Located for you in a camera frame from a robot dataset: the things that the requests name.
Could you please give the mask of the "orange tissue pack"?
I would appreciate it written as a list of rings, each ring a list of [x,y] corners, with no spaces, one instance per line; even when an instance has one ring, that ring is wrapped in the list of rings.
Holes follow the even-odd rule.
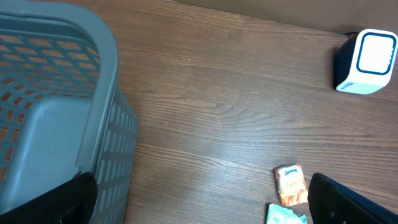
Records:
[[[282,205],[294,206],[308,202],[308,187],[300,164],[277,167],[274,176]]]

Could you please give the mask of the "teal tissue pack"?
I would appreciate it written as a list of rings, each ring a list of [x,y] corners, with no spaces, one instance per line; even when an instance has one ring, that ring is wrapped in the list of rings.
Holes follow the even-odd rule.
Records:
[[[277,204],[270,204],[266,224],[307,224],[305,215],[298,216],[292,210]]]

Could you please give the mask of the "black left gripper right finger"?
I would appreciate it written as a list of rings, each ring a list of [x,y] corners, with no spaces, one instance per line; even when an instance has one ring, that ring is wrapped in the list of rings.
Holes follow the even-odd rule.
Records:
[[[314,224],[397,224],[397,214],[321,173],[310,181],[308,206]]]

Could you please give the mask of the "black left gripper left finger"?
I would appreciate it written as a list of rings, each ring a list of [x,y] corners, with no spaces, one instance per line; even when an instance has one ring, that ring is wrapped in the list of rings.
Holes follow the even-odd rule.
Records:
[[[1,215],[1,224],[86,224],[93,214],[98,187],[93,173],[72,180]]]

